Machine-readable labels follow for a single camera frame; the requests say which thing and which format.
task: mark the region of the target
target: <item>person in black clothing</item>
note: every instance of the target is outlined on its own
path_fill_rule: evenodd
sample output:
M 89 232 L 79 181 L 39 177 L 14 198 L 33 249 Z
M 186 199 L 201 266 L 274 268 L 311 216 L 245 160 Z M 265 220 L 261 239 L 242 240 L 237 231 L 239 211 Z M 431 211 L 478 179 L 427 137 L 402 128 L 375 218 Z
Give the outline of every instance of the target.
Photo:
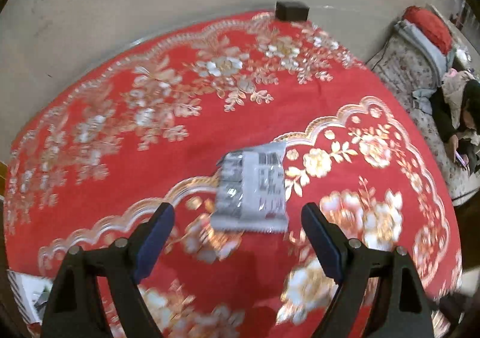
M 464 139 L 465 132 L 469 130 L 480 131 L 480 83 L 471 79 L 465 85 L 462 96 L 460 126 L 455 129 L 452 124 L 452 116 L 449 105 L 445 102 L 442 88 L 430 97 L 432 116 L 438 130 L 438 134 L 445 143 L 447 156 L 455 162 L 457 151 L 465 163 L 468 164 L 470 174 L 480 169 L 480 160 L 476 155 L 476 146 L 470 140 Z

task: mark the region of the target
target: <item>floral tablecloth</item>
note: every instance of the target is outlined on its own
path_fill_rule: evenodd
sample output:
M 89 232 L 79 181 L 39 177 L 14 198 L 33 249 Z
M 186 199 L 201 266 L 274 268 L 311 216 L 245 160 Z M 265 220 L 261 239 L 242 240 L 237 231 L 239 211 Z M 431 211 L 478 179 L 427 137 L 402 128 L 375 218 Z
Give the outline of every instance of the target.
M 215 163 L 270 141 L 287 144 L 288 233 L 213 231 Z M 10 267 L 48 277 L 72 245 L 105 247 L 172 203 L 175 227 L 140 285 L 169 337 L 309 337 L 337 288 L 301 228 L 310 201 L 371 248 L 407 247 L 432 296 L 461 274 L 448 192 L 405 111 L 321 28 L 270 12 L 162 35 L 95 68 L 19 134 L 7 187 Z

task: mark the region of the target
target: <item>gray plastic packet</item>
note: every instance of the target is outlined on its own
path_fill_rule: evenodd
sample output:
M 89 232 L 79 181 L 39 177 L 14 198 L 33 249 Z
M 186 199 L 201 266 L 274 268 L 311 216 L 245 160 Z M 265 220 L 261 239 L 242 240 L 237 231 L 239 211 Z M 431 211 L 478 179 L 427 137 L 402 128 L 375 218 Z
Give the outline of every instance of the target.
M 274 142 L 226 154 L 210 225 L 215 230 L 286 232 L 286 144 Z

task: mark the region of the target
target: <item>red blanket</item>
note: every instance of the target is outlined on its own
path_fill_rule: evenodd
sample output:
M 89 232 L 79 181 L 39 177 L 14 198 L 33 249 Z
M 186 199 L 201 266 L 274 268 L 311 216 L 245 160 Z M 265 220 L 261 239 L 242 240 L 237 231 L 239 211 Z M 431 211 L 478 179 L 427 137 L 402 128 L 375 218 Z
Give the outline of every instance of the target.
M 215 163 L 270 141 L 287 144 L 289 232 L 214 232 Z M 7 252 L 25 273 L 53 277 L 72 245 L 104 247 L 175 206 L 141 284 L 170 337 L 309 337 L 336 290 L 301 228 L 309 201 L 369 247 L 407 247 L 429 294 L 461 274 L 454 211 L 408 115 L 326 32 L 271 13 L 194 25 L 92 70 L 25 127 L 9 170 Z M 365 305 L 373 293 L 372 281 Z

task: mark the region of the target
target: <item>screw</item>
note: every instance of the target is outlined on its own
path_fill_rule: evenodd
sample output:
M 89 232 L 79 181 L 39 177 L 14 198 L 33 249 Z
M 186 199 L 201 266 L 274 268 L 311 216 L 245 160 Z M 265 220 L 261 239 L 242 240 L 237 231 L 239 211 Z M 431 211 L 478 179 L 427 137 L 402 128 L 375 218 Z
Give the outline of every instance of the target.
M 128 243 L 128 239 L 127 238 L 118 238 L 116 241 L 115 241 L 115 246 L 116 247 L 125 247 Z
M 349 245 L 354 249 L 358 249 L 362 243 L 357 238 L 349 239 Z
M 407 250 L 406 250 L 406 248 L 403 247 L 403 246 L 398 246 L 395 250 L 396 250 L 397 253 L 400 254 L 401 256 L 406 256 L 406 254 L 407 254 L 407 253 L 406 253 Z
M 72 254 L 73 256 L 80 251 L 80 246 L 74 245 L 68 249 L 69 254 Z

